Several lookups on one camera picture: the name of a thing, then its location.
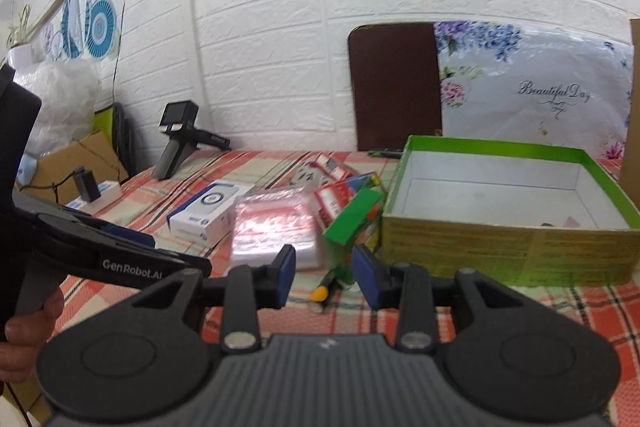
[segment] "blue paper fan decoration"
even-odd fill
[[[78,58],[82,51],[78,49],[76,42],[69,33],[69,0],[65,1],[65,5],[62,10],[60,32],[62,33],[62,49],[65,51],[66,56],[69,58]]]
[[[110,0],[97,0],[90,9],[86,48],[93,58],[104,58],[113,46],[116,10]]]

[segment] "finger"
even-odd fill
[[[56,320],[65,308],[65,296],[62,290],[58,288],[54,291],[46,301],[44,301],[44,312],[50,319]]]
[[[56,322],[47,317],[44,311],[12,317],[4,326],[4,335],[10,344],[16,346],[40,347],[49,340]]]
[[[34,372],[34,367],[31,367],[26,371],[0,371],[0,381],[8,383],[24,383],[33,376]]]
[[[0,344],[0,371],[28,371],[36,361],[35,347]]]

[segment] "open cardboard box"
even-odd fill
[[[622,283],[640,257],[640,214],[583,150],[412,136],[382,257],[437,277],[470,266],[514,285]]]

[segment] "red plaid fabric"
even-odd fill
[[[212,151],[195,153],[174,178],[158,182],[150,171],[143,172],[124,187],[124,195],[106,208],[101,217],[135,230],[151,233],[159,248],[203,255],[210,259],[213,276],[228,269],[230,238],[217,248],[201,248],[173,237],[166,216],[207,184],[225,177],[258,187],[282,187],[296,168],[318,153],[238,151],[224,155]],[[397,162],[370,158],[364,153],[334,153],[359,172],[377,171],[388,186]],[[617,177],[618,160],[601,160],[601,164]],[[372,311],[361,293],[344,291],[337,295],[328,311],[316,315],[306,308],[309,293],[316,288],[324,273],[302,272],[296,275],[287,306],[281,311],[258,312],[260,328],[267,338],[272,333],[369,333],[382,332],[392,339],[398,315],[393,311]],[[62,285],[65,311],[56,330],[82,321],[106,307],[132,295],[134,290],[68,277]],[[609,404],[608,417],[619,427],[640,425],[640,272],[631,282],[617,287],[591,288],[517,288],[557,312],[598,331],[615,346],[622,363],[622,379]],[[202,337],[218,339],[221,310],[210,311]],[[448,310],[438,310],[440,334],[444,341],[454,336]]]

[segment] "white plastic bag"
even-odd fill
[[[40,158],[91,133],[100,89],[91,61],[43,62],[16,73],[14,82],[42,100],[27,154]]]

